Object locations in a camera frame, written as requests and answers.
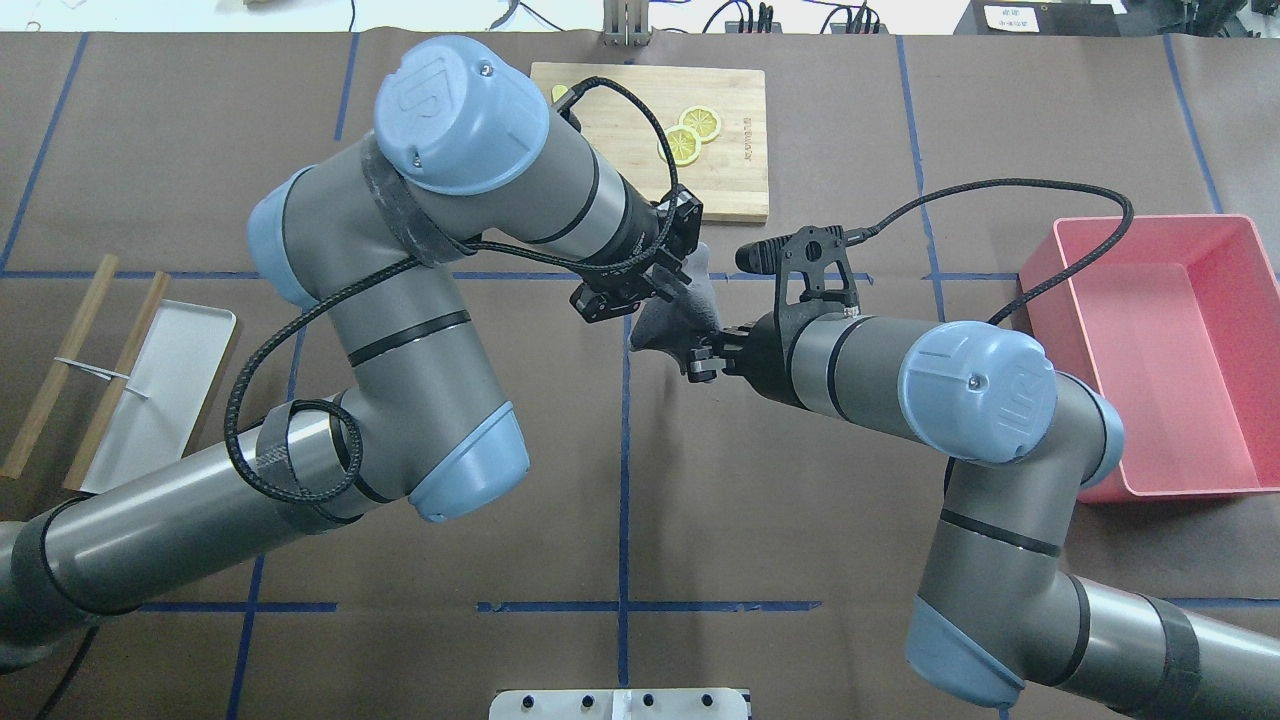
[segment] wooden cutting board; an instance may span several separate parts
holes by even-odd
[[[721,115],[719,137],[703,145],[692,164],[680,168],[680,182],[704,205],[704,219],[763,223],[769,217],[769,152],[764,122],[764,73],[663,65],[588,65],[534,63],[530,77],[550,102],[552,87],[603,76],[622,83],[653,110],[663,127],[680,122],[691,105]],[[573,105],[582,135],[636,190],[658,200],[668,190],[666,163],[644,115],[607,87]]]

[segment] white metal plate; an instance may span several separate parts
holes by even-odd
[[[138,360],[81,489],[101,493],[182,459],[223,356],[236,314],[161,300]]]
[[[493,698],[489,720],[750,720],[750,697],[732,688],[504,691]]]

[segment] light blue cap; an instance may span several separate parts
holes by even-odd
[[[253,211],[248,214],[246,228],[248,254],[253,258],[257,274],[269,281],[280,297],[303,310],[314,307],[320,301],[311,297],[289,266],[289,256],[284,251],[284,202],[298,177],[314,167],[307,165],[293,173],[289,179],[280,183],[280,187],[259,200]]]
[[[449,451],[408,501],[424,520],[443,523],[497,500],[526,473],[529,451],[508,401]]]
[[[1124,455],[1124,420],[1120,419],[1120,413],[1116,411],[1116,406],[1111,405],[1107,398],[1102,397],[1093,391],[1092,387],[1084,384],[1084,380],[1076,378],[1075,375],[1062,375],[1071,378],[1076,382],[1084,392],[1089,393],[1093,404],[1098,407],[1098,415],[1102,416],[1102,432],[1103,432],[1103,447],[1102,459],[1098,461],[1098,468],[1093,470],[1087,480],[1080,483],[1080,489],[1089,489],[1091,487],[1102,482],[1103,478],[1111,474],[1120,465],[1120,456]]]
[[[919,596],[906,630],[906,661],[933,687],[983,707],[1012,707],[1027,687]]]
[[[964,320],[915,341],[902,361],[897,398],[922,442],[961,460],[1000,464],[1043,439],[1057,384],[1033,337]]]
[[[431,192],[479,195],[515,179],[541,152],[550,127],[534,81],[457,35],[404,54],[374,104],[378,147]]]

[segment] red plastic box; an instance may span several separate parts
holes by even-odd
[[[1056,222],[1023,266],[1023,287],[1078,260],[1117,220]],[[1253,220],[1135,218],[1028,313],[1053,365],[1124,419],[1120,468],[1082,501],[1280,491],[1280,290]]]

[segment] lemon slice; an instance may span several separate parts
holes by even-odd
[[[694,105],[692,108],[686,108],[685,111],[680,114],[680,124],[692,128],[692,131],[698,133],[698,140],[701,140],[703,142],[710,142],[719,137],[719,113],[712,110],[707,105]]]
[[[689,126],[672,126],[667,128],[667,145],[671,145],[671,154],[676,158],[676,167],[684,168],[694,160],[703,151],[703,141],[698,137],[698,132]],[[658,143],[658,156],[664,161],[666,155],[662,154],[662,143]]]

